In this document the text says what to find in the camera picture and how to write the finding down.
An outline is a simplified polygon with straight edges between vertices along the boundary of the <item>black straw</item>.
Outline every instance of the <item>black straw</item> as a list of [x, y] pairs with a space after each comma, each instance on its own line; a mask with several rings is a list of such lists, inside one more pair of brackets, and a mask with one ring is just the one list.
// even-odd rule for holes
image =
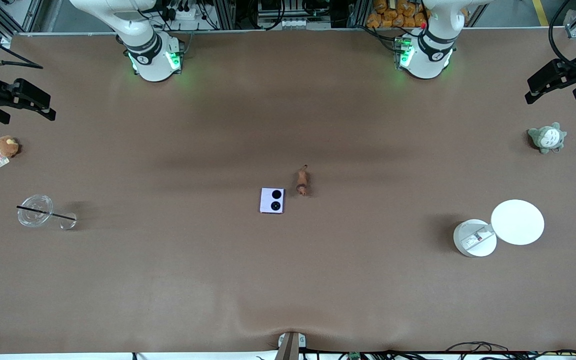
[[52, 215], [52, 216], [57, 217], [57, 218], [68, 219], [68, 220], [71, 220], [71, 221], [77, 221], [77, 219], [75, 219], [75, 218], [69, 218], [68, 216], [58, 215], [58, 214], [50, 214], [50, 212], [46, 212], [46, 211], [42, 211], [42, 210], [37, 210], [37, 209], [31, 209], [30, 207], [25, 207], [25, 206], [17, 205], [16, 208], [17, 208], [17, 209], [21, 209], [21, 210], [28, 210], [29, 212], [35, 212], [35, 213], [41, 213], [41, 214], [48, 214], [48, 215]]

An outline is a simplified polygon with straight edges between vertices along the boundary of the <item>green led light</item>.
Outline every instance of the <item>green led light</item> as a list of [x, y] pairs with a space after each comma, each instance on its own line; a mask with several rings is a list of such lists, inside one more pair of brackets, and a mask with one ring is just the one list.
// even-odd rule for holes
[[170, 63], [170, 67], [173, 69], [179, 69], [179, 55], [176, 52], [168, 52], [166, 51], [166, 57], [168, 62]]
[[415, 47], [410, 45], [410, 47], [401, 55], [401, 63], [400, 65], [403, 67], [407, 67], [410, 65], [410, 60], [412, 56], [415, 54]]
[[135, 64], [135, 59], [133, 59], [133, 55], [131, 55], [130, 52], [128, 53], [128, 59], [130, 59], [130, 62], [132, 63], [132, 68], [135, 71], [138, 71], [137, 70], [137, 64]]

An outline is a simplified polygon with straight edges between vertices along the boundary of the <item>round container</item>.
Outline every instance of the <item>round container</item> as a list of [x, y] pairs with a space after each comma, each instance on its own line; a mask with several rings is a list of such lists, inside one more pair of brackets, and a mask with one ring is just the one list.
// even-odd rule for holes
[[16, 216], [19, 223], [28, 228], [43, 226], [53, 214], [53, 201], [45, 194], [34, 194], [21, 204], [22, 207], [40, 210], [41, 212], [17, 209]]

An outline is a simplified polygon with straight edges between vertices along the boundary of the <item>white round lid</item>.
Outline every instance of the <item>white round lid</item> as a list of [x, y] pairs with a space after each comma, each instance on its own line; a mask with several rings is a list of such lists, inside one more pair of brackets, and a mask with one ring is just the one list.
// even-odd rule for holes
[[494, 233], [513, 245], [535, 242], [544, 233], [544, 215], [532, 203], [507, 200], [494, 208], [490, 216]]

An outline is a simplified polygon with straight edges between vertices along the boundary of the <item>brown toy figure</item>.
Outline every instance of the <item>brown toy figure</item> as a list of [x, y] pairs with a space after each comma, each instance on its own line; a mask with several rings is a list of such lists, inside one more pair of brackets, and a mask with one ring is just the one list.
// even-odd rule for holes
[[368, 28], [379, 28], [379, 25], [382, 24], [382, 16], [378, 13], [371, 13], [368, 15], [368, 20], [366, 21], [366, 27]]
[[423, 24], [426, 23], [426, 17], [423, 13], [418, 13], [414, 16], [414, 26], [416, 28], [421, 28]]
[[373, 0], [372, 6], [374, 7], [374, 11], [379, 14], [383, 14], [384, 11], [388, 10], [388, 4], [386, 0]]
[[415, 27], [415, 19], [407, 16], [404, 18], [404, 28], [414, 28]]
[[302, 166], [297, 173], [297, 193], [300, 196], [308, 195], [308, 173], [306, 169], [308, 169], [308, 165]]
[[0, 137], [0, 154], [2, 157], [12, 158], [19, 152], [19, 144], [12, 136]]
[[399, 14], [397, 18], [392, 21], [393, 27], [403, 27], [404, 26], [404, 15]]
[[397, 19], [397, 10], [392, 10], [392, 9], [388, 9], [386, 11], [383, 12], [383, 20], [384, 21], [393, 21], [394, 19]]
[[403, 16], [413, 16], [417, 6], [406, 0], [398, 0], [397, 2], [397, 13]]

